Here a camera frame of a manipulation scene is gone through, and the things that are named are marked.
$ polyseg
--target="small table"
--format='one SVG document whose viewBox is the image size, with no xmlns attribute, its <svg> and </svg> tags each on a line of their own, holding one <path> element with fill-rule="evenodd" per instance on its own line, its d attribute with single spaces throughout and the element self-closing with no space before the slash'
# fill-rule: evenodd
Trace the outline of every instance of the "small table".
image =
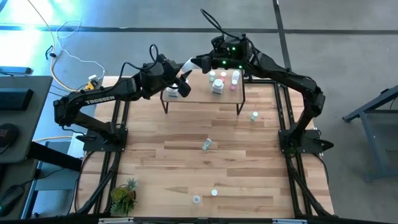
<svg viewBox="0 0 398 224">
<path fill-rule="evenodd" d="M 212 92 L 213 82 L 209 81 L 207 74 L 203 74 L 200 69 L 194 69 L 187 78 L 187 80 L 189 81 L 188 84 L 191 87 L 191 92 L 187 97 L 184 98 L 181 96 L 178 97 L 169 96 L 169 94 L 163 94 L 163 91 L 160 93 L 160 100 L 162 102 L 164 112 L 165 113 L 168 112 L 170 102 L 219 103 L 219 104 L 236 104 L 236 114 L 239 115 L 243 108 L 243 104 L 246 101 L 242 71 L 239 71 L 241 73 L 241 76 L 239 78 L 235 90 L 231 90 L 229 88 L 232 81 L 232 73 L 235 70 L 214 70 L 214 71 L 216 72 L 215 79 L 221 78 L 221 72 L 226 72 L 222 94 L 213 93 Z"/>
</svg>

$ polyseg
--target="wooden table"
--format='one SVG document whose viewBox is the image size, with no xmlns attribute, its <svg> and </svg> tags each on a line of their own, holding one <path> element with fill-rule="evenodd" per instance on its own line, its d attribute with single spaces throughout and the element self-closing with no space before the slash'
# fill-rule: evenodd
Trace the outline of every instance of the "wooden table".
<svg viewBox="0 0 398 224">
<path fill-rule="evenodd" d="M 174 97 L 169 96 L 167 92 L 162 92 L 160 94 L 160 101 L 162 102 L 163 109 L 165 113 L 169 110 L 170 102 L 179 103 L 216 103 L 216 104 L 236 104 L 236 113 L 239 115 L 243 104 L 245 102 L 244 93 L 244 82 L 243 75 L 239 78 L 238 84 L 235 90 L 230 89 L 230 84 L 232 81 L 232 74 L 235 70 L 214 70 L 216 72 L 216 79 L 221 78 L 221 72 L 226 72 L 224 88 L 222 94 L 216 94 L 212 92 L 213 82 L 209 81 L 208 75 L 203 74 L 200 69 L 192 70 L 189 74 L 187 80 L 188 84 L 191 86 L 191 92 L 187 97 Z"/>
<path fill-rule="evenodd" d="M 104 86 L 116 79 L 105 77 Z M 298 118 L 303 110 L 302 96 L 292 90 L 290 96 Z M 130 104 L 129 139 L 116 183 L 138 180 L 138 204 L 130 217 L 294 216 L 286 163 L 279 152 L 279 119 L 272 85 L 246 84 L 246 106 L 239 116 L 234 105 L 203 103 L 174 103 L 173 110 L 165 114 L 159 101 L 153 97 Z M 98 104 L 95 118 L 110 121 L 113 105 Z M 255 122 L 250 121 L 253 111 L 259 112 Z M 203 151 L 206 138 L 213 144 Z M 83 169 L 79 208 L 98 185 L 103 157 L 104 153 L 94 153 Z M 333 213 L 322 163 L 313 155 L 302 157 L 308 187 Z M 211 196 L 213 189 L 218 190 L 218 196 Z M 301 190 L 297 193 L 305 211 Z M 105 189 L 101 211 L 107 194 Z M 193 203 L 194 195 L 201 197 L 200 204 Z"/>
</svg>

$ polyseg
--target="concrete floor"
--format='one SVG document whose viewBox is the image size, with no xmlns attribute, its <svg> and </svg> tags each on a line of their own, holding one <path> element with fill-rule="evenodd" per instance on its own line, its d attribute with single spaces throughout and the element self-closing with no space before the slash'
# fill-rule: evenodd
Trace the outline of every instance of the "concrete floor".
<svg viewBox="0 0 398 224">
<path fill-rule="evenodd" d="M 278 28 L 272 0 L 32 2 L 50 25 L 81 19 L 87 27 L 209 28 L 211 25 L 199 12 L 203 7 L 225 28 Z M 279 6 L 285 29 L 398 29 L 395 0 L 279 0 Z M 0 13 L 0 25 L 16 24 L 43 25 L 27 1 L 8 0 Z M 150 62 L 148 47 L 152 43 L 168 58 L 184 62 L 211 50 L 210 39 L 216 35 L 183 29 L 178 32 L 79 32 L 63 40 L 63 46 L 82 59 L 97 60 L 107 69 L 107 75 L 117 75 L 125 61 L 137 65 Z M 248 36 L 259 50 L 280 65 L 284 64 L 278 34 Z M 26 26 L 24 31 L 0 31 L 0 40 L 3 65 L 28 66 L 35 70 L 34 75 L 50 74 L 50 62 L 44 57 L 52 44 L 48 32 Z M 397 223 L 398 177 L 374 182 L 362 180 L 364 173 L 373 171 L 368 142 L 359 120 L 346 124 L 341 119 L 380 91 L 398 83 L 397 36 L 382 32 L 378 35 L 288 34 L 286 41 L 293 71 L 314 78 L 326 95 L 323 113 L 315 119 L 315 125 L 322 130 L 323 139 L 335 143 L 335 147 L 325 153 L 335 213 L 344 218 Z M 77 88 L 88 76 L 100 75 L 101 69 L 62 55 L 55 73 L 67 85 Z M 35 138 L 65 134 L 53 122 L 52 101 L 56 98 L 49 95 Z M 93 107 L 85 108 L 88 114 L 93 110 Z"/>
</svg>

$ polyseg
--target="yellow cable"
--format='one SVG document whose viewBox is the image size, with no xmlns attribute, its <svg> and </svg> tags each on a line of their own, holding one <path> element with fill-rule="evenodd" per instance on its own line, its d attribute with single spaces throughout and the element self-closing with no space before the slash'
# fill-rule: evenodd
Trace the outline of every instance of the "yellow cable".
<svg viewBox="0 0 398 224">
<path fill-rule="evenodd" d="M 44 140 L 49 140 L 49 139 L 61 139 L 61 138 L 73 138 L 73 136 L 55 136 L 55 137 L 47 137 L 47 138 L 35 139 L 35 140 L 33 140 L 33 142 L 44 141 Z"/>
<path fill-rule="evenodd" d="M 38 13 L 38 15 L 42 18 L 42 20 L 44 21 L 44 23 L 45 23 L 45 25 L 47 26 L 47 28 L 49 29 L 49 31 L 50 31 L 50 34 L 51 34 L 51 37 L 52 37 L 52 45 L 53 45 L 53 48 L 52 48 L 52 53 L 53 54 L 55 54 L 55 38 L 54 38 L 54 35 L 52 34 L 52 31 L 51 31 L 51 29 L 50 29 L 50 26 L 47 24 L 47 22 L 45 21 L 45 19 L 43 18 L 43 16 L 39 13 L 39 11 L 36 9 L 36 7 L 31 3 L 31 1 L 30 0 L 27 0 L 29 3 L 30 3 L 30 5 L 35 9 L 35 11 Z M 55 79 L 55 81 L 57 81 L 57 83 L 59 83 L 62 87 L 64 87 L 65 89 L 67 89 L 67 90 L 69 90 L 69 91 L 77 91 L 77 90 L 74 90 L 74 89 L 71 89 L 71 88 L 69 88 L 69 87 L 67 87 L 66 85 L 64 85 L 56 76 L 55 76 L 55 74 L 54 74 L 54 58 L 53 57 L 51 57 L 51 66 L 50 66 L 50 72 L 51 72 L 51 76 Z"/>
</svg>

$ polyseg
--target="potted plant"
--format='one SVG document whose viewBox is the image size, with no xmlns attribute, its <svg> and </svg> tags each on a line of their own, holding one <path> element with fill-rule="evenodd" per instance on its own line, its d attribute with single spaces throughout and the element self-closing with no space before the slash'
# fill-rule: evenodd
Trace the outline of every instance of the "potted plant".
<svg viewBox="0 0 398 224">
<path fill-rule="evenodd" d="M 111 192 L 112 215 L 128 215 L 128 213 L 134 208 L 136 201 L 136 188 L 137 181 L 129 179 L 127 184 L 115 187 Z"/>
</svg>

